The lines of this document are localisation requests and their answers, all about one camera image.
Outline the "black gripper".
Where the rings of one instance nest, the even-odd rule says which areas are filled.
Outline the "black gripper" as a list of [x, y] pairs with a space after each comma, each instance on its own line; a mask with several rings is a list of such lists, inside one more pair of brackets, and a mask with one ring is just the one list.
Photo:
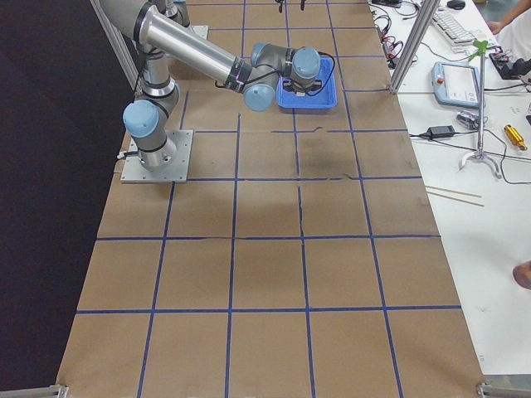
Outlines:
[[[285, 0], [276, 0], [278, 11], [283, 11]], [[306, 0], [300, 1], [300, 9], [305, 9]], [[317, 95], [322, 90], [322, 80], [314, 80], [310, 84], [303, 85], [293, 79], [282, 80], [282, 90], [296, 95]]]

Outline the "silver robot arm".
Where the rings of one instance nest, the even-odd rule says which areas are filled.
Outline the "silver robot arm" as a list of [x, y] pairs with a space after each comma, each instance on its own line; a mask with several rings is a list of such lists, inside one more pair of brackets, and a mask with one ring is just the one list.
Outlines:
[[280, 78], [289, 92], [317, 92], [320, 54], [271, 43], [254, 45], [251, 60], [244, 61], [196, 34], [183, 2], [168, 17], [164, 5], [151, 1], [103, 1], [109, 21], [132, 39], [144, 56], [141, 95], [123, 112], [126, 130], [137, 146], [137, 159], [150, 172], [164, 170], [178, 158], [178, 144], [165, 124], [178, 102], [179, 89], [168, 71], [167, 56], [215, 80], [223, 89], [243, 96], [249, 109], [267, 110], [275, 98]]

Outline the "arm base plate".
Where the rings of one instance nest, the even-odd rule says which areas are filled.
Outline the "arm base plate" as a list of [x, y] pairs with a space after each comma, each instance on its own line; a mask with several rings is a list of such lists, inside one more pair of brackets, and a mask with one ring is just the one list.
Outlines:
[[132, 140], [128, 151], [133, 152], [124, 158], [121, 173], [123, 183], [185, 183], [188, 179], [190, 155], [192, 151], [192, 130], [170, 130], [167, 141], [156, 152], [138, 150]]
[[196, 35], [202, 37], [205, 40], [207, 39], [209, 26], [207, 26], [207, 25], [191, 25], [191, 29]]

